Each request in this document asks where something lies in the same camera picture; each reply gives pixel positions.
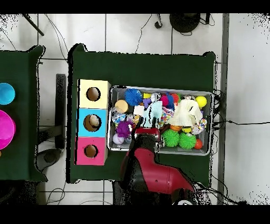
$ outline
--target round hole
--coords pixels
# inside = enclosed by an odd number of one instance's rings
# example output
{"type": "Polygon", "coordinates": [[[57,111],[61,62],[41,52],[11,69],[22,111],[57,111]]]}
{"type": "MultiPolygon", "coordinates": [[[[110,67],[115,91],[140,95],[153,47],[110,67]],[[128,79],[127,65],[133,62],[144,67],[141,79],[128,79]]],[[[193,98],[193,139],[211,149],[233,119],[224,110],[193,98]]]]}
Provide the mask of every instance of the round hole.
{"type": "Polygon", "coordinates": [[[101,126],[101,119],[96,114],[87,115],[83,121],[83,126],[89,132],[96,132],[101,126]]]}
{"type": "Polygon", "coordinates": [[[86,92],[86,97],[90,101],[98,101],[100,99],[100,91],[97,87],[91,87],[86,92]]]}
{"type": "Polygon", "coordinates": [[[84,154],[89,158],[94,158],[98,154],[98,148],[95,145],[88,145],[84,149],[84,154]]]}

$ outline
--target green table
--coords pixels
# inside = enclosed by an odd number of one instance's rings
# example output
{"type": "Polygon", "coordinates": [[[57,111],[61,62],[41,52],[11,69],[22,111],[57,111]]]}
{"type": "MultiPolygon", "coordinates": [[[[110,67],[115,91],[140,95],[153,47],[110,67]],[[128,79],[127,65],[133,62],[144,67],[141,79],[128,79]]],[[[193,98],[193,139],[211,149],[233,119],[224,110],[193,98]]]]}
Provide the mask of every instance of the green table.
{"type": "Polygon", "coordinates": [[[0,82],[11,84],[16,92],[14,101],[0,105],[16,123],[16,133],[8,147],[1,150],[0,180],[46,181],[35,164],[37,149],[37,62],[42,46],[26,52],[0,51],[0,82]]]}
{"type": "MultiPolygon", "coordinates": [[[[74,165],[77,80],[107,80],[112,86],[137,86],[213,92],[215,55],[120,54],[86,52],[83,44],[70,51],[67,112],[67,181],[119,180],[126,152],[109,151],[104,166],[74,165]]],[[[192,180],[209,186],[210,154],[207,156],[160,154],[160,163],[179,167],[192,180]]]]}

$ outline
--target pink bowl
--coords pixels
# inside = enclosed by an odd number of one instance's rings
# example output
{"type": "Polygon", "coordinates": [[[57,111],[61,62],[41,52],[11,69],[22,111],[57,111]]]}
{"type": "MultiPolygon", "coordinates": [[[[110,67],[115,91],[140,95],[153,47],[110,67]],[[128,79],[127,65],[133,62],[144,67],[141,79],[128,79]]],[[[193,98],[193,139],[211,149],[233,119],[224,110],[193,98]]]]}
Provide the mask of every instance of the pink bowl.
{"type": "Polygon", "coordinates": [[[16,131],[15,122],[10,116],[0,110],[0,150],[7,147],[16,131]]]}

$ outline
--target gray bin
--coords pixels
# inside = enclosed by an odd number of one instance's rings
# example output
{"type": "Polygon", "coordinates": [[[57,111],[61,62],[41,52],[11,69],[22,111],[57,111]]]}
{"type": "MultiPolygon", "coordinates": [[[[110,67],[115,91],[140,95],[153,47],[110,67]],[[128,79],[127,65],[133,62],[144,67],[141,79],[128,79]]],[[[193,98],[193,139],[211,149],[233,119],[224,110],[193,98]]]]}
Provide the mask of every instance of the gray bin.
{"type": "MultiPolygon", "coordinates": [[[[203,107],[204,118],[207,119],[207,128],[199,135],[196,135],[202,141],[203,147],[200,150],[191,149],[185,150],[179,146],[176,147],[162,147],[157,153],[164,154],[183,154],[183,155],[207,155],[211,150],[211,133],[212,133],[212,123],[213,123],[213,108],[214,108],[214,95],[211,92],[202,92],[202,91],[188,91],[188,90],[175,90],[175,89],[156,89],[156,88],[144,88],[144,87],[119,87],[114,86],[110,89],[110,107],[109,107],[109,121],[108,121],[108,134],[107,134],[107,143],[108,148],[113,151],[128,151],[130,144],[123,143],[121,145],[117,145],[112,141],[112,138],[115,134],[115,125],[111,119],[111,108],[114,106],[116,101],[120,99],[124,99],[124,92],[127,88],[135,88],[139,89],[141,93],[151,94],[153,92],[159,92],[161,94],[176,93],[181,94],[181,96],[191,95],[194,97],[204,96],[207,99],[207,104],[203,107]]],[[[133,107],[129,105],[129,109],[127,114],[133,113],[133,107]]]]}

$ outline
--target yellow box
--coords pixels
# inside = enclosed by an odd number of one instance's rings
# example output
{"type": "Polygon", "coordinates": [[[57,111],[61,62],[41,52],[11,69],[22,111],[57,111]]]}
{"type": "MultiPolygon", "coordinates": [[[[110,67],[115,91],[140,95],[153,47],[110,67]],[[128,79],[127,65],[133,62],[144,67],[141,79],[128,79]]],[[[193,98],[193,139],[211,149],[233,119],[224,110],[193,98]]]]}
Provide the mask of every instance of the yellow box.
{"type": "Polygon", "coordinates": [[[108,81],[80,79],[78,86],[80,88],[80,108],[108,109],[111,87],[108,81]]]}

